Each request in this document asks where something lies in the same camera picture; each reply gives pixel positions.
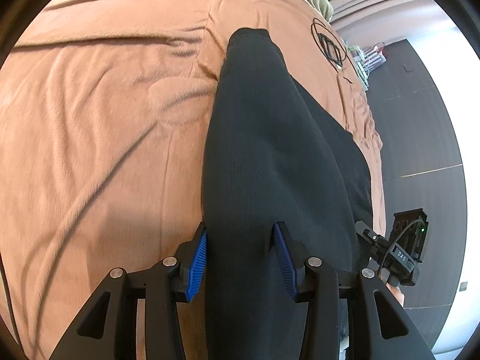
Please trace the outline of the person's right hand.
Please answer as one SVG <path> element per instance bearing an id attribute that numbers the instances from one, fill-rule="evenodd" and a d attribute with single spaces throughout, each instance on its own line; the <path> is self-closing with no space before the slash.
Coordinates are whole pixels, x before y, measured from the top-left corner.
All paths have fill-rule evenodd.
<path id="1" fill-rule="evenodd" d="M 400 303 L 401 306 L 404 306 L 405 295 L 402 293 L 401 289 L 399 287 L 395 287 L 387 283 L 389 278 L 388 271 L 382 270 L 378 275 L 381 278 L 382 282 L 385 284 L 385 286 L 389 289 L 389 291 L 395 297 L 397 302 Z"/>

